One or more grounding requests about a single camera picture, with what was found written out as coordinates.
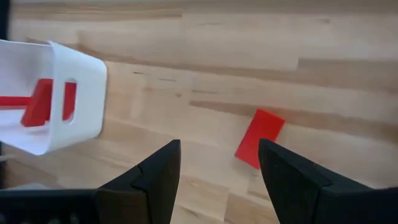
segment wood grain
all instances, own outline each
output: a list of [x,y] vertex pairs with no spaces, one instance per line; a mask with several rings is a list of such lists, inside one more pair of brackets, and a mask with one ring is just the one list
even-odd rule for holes
[[40,157],[4,146],[7,186],[99,187],[181,139],[172,223],[277,223],[261,174],[234,157],[257,108],[285,118],[288,149],[398,185],[395,1],[56,2],[14,4],[11,39],[104,60],[103,131]]

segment red handle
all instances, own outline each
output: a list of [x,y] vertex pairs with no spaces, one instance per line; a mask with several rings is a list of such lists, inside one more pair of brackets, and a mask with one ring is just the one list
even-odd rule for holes
[[29,96],[0,96],[0,106],[27,106]]

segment white plastic bin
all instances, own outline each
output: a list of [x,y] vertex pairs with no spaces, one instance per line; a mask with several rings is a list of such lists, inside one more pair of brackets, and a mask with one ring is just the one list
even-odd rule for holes
[[[24,110],[0,110],[0,141],[42,155],[99,135],[104,114],[106,66],[68,47],[0,40],[0,96],[31,96],[39,78],[52,78],[50,121],[21,125]],[[65,82],[77,83],[72,119],[62,120]]]

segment red plastic piece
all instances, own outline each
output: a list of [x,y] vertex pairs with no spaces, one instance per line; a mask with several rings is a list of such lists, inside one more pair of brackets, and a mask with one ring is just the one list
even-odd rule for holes
[[0,96],[0,106],[26,106],[29,103],[29,96]]
[[[30,103],[21,119],[25,127],[41,126],[50,119],[52,79],[38,80]],[[62,119],[68,119],[75,110],[76,83],[66,83]]]
[[275,141],[285,120],[262,109],[257,109],[246,134],[244,135],[235,156],[256,169],[260,169],[259,141]]

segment red block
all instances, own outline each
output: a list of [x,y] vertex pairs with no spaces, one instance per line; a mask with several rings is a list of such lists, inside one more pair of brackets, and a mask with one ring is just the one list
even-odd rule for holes
[[[30,103],[21,119],[25,127],[41,126],[50,119],[52,79],[42,78],[38,80]],[[75,110],[76,83],[65,84],[65,96],[63,99],[62,119],[67,120]]]
[[260,169],[258,156],[260,139],[275,141],[285,120],[262,109],[257,109],[235,156]]
[[29,96],[0,96],[0,106],[26,106],[29,103]]

